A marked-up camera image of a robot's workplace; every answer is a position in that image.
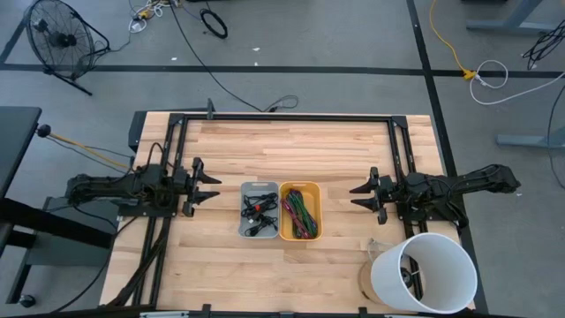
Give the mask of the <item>yellow plastic bin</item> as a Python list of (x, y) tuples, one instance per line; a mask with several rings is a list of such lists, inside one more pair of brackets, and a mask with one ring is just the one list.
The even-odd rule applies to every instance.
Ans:
[(290, 181), (279, 187), (279, 236), (287, 241), (314, 241), (323, 234), (320, 187)]

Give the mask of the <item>yellow rod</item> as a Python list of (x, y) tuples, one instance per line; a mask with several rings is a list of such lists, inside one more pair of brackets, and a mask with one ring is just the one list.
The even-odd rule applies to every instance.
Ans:
[(87, 151), (90, 155), (94, 155), (94, 156), (96, 156), (96, 157), (102, 159), (102, 160), (103, 160), (104, 162), (106, 162), (106, 163), (110, 163), (110, 164), (112, 164), (112, 165), (114, 165), (114, 166), (117, 166), (117, 167), (120, 167), (120, 168), (128, 168), (128, 167), (129, 167), (128, 165), (123, 164), (123, 163), (120, 163), (120, 162), (117, 162), (117, 161), (115, 161), (115, 160), (113, 160), (113, 159), (110, 159), (110, 158), (108, 158), (107, 156), (102, 155), (102, 154), (100, 154), (99, 152), (94, 151), (92, 148), (89, 148), (89, 147), (87, 147), (87, 146), (85, 146), (85, 145), (83, 145), (83, 144), (81, 144), (81, 143), (78, 143), (77, 141), (69, 140), (69, 139), (67, 139), (67, 138), (65, 138), (65, 137), (59, 136), (59, 135), (54, 134), (54, 133), (50, 133), (50, 134), (49, 134), (49, 137), (51, 137), (51, 138), (53, 138), (53, 139), (55, 139), (55, 140), (58, 140), (58, 141), (62, 141), (63, 143), (72, 145), (72, 146), (74, 146), (74, 147), (81, 148), (81, 149)]

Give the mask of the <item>black side table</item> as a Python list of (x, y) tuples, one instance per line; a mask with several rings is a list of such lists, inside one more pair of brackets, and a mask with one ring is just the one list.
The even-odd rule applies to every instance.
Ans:
[(8, 192), (40, 115), (38, 107), (0, 106), (0, 199)]

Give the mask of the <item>grey desk foot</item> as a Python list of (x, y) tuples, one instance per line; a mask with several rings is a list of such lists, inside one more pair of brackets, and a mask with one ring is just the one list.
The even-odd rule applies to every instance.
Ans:
[(498, 134), (495, 138), (499, 146), (517, 146), (530, 148), (565, 148), (565, 137), (557, 135), (507, 135)]

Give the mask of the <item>black table frame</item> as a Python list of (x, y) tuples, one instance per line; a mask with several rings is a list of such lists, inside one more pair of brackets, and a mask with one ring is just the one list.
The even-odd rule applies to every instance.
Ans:
[[(354, 204), (354, 188), (372, 166), (392, 173), (390, 132), (383, 116), (224, 113), (191, 115), (186, 127), (169, 127), (165, 113), (150, 113), (137, 163), (168, 159), (190, 166), (194, 157), (215, 179), (214, 197), (191, 217), (170, 223), (156, 306), (160, 310), (385, 314), (366, 299), (358, 272), (371, 239), (404, 240), (402, 223)], [(314, 241), (238, 234), (240, 187), (268, 181), (319, 186), (322, 235)]]

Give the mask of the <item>white plastic bucket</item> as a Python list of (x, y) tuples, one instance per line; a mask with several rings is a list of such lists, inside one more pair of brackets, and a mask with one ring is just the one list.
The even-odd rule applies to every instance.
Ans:
[[(405, 285), (401, 260), (409, 256), (424, 276), (424, 291), (417, 299)], [(478, 275), (471, 257), (451, 238), (420, 233), (389, 248), (373, 262), (372, 287), (379, 299), (397, 310), (454, 314), (474, 299)]]

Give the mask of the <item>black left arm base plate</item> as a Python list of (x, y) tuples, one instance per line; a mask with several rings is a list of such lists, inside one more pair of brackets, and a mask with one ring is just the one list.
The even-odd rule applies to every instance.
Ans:
[(118, 203), (120, 216), (171, 217), (177, 214), (179, 195), (166, 185), (143, 185)]

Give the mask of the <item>black side table legs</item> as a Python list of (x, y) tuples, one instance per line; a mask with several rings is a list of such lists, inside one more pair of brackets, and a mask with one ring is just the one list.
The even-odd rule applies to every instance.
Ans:
[(7, 246), (31, 250), (37, 232), (110, 249), (113, 235), (8, 198), (0, 199), (0, 258)]

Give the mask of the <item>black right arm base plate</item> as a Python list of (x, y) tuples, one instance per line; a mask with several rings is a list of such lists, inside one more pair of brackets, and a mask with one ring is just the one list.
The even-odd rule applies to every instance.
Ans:
[(405, 221), (446, 221), (458, 229), (468, 226), (469, 219), (463, 210), (453, 201), (444, 197), (417, 197), (415, 194), (396, 203), (398, 217)]

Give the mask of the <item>clear plastic wrap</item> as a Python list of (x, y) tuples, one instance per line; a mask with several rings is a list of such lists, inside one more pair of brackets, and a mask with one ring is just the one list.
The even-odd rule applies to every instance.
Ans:
[(392, 243), (379, 242), (374, 238), (370, 238), (366, 247), (369, 261), (374, 262), (379, 255), (387, 252), (387, 250), (393, 248), (394, 246), (395, 245)]

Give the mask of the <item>black floor fan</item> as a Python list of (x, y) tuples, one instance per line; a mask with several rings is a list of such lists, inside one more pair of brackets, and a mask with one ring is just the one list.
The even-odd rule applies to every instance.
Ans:
[(90, 95), (77, 80), (110, 52), (109, 39), (62, 0), (34, 0), (26, 9), (24, 25), (42, 71)]

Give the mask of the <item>wooden lamp base disc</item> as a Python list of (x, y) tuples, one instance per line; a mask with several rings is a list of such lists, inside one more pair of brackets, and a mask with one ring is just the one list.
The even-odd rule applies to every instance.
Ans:
[(371, 261), (366, 261), (360, 271), (358, 272), (358, 287), (361, 294), (372, 303), (383, 305), (383, 302), (376, 294), (373, 289), (372, 280), (371, 280), (371, 273), (372, 273), (372, 265)]

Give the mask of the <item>grey floor plate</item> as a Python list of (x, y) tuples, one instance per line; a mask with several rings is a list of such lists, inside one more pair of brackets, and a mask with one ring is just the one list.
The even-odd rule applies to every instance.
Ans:
[[(67, 199), (48, 197), (43, 210), (95, 229), (114, 233), (109, 224), (117, 226), (116, 205), (107, 201), (90, 201), (79, 206), (67, 208)], [(26, 264), (32, 266), (92, 266), (100, 267), (108, 256), (108, 249), (91, 246), (67, 238), (37, 232), (33, 248), (26, 255)]]

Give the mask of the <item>grey desk leg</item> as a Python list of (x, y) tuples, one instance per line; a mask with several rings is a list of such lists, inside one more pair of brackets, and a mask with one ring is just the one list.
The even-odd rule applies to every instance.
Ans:
[(509, 34), (543, 35), (555, 30), (557, 24), (527, 22), (527, 18), (541, 4), (542, 0), (519, 0), (516, 8), (505, 19), (467, 19), (468, 30), (493, 31)]

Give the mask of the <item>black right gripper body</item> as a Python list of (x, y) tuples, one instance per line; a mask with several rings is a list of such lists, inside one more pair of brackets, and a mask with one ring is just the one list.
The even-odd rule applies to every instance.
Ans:
[(396, 183), (387, 175), (379, 178), (379, 184), (376, 191), (376, 198), (378, 201), (377, 219), (379, 224), (385, 224), (388, 220), (386, 203), (396, 203)]

